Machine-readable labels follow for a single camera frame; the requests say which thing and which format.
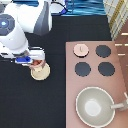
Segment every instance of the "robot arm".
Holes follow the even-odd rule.
[[[44,35],[52,28],[49,3],[39,0],[38,7],[9,3],[0,14],[0,52],[4,58],[16,58],[15,63],[44,60],[43,49],[30,48],[24,32]]]

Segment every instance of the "dark surface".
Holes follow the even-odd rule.
[[[79,76],[82,77],[87,76],[89,75],[90,71],[91,71],[91,67],[86,62],[79,62],[75,66],[75,72]]]
[[[100,63],[98,70],[103,76],[112,76],[115,73],[115,68],[110,62]]]
[[[35,81],[28,67],[1,62],[0,128],[66,128],[65,43],[111,41],[107,17],[53,17],[49,34],[26,37],[45,49],[51,74]]]
[[[106,58],[111,55],[111,49],[106,45],[99,45],[96,48],[96,54],[102,58]]]

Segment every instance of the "cable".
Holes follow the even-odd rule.
[[[61,4],[61,3],[59,3],[59,2],[54,2],[54,1],[52,1],[51,4],[53,4],[53,3],[56,3],[56,4],[61,5],[61,6],[66,10],[66,12],[65,12],[64,14],[66,14],[67,12],[71,12],[71,11],[68,11],[68,9],[65,8],[65,7],[64,7],[65,5],[63,5],[63,4]]]

